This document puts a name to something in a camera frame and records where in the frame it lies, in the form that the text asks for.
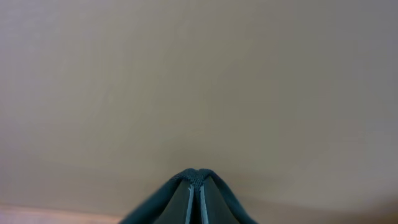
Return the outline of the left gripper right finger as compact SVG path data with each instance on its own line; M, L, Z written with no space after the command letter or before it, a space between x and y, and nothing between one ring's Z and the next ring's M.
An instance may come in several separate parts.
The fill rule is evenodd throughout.
M200 187L200 213L202 224L239 224L211 177Z

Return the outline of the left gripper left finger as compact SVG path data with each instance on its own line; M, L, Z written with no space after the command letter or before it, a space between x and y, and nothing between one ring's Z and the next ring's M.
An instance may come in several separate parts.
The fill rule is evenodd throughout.
M193 207L194 186L183 180L155 224L189 224Z

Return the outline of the black t-shirt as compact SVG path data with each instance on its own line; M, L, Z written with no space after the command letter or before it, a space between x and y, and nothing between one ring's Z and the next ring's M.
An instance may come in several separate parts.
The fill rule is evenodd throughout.
M174 175L163 186L161 186L158 191L122 219L120 224L155 224L154 222L164 211L178 185L183 180L190 182L195 188L192 214L189 224L202 224L200 213L200 187L208 177L211 177L214 180L228 208L239 224L257 224L257 221L253 220L244 210L226 182L214 171L209 169L185 169Z

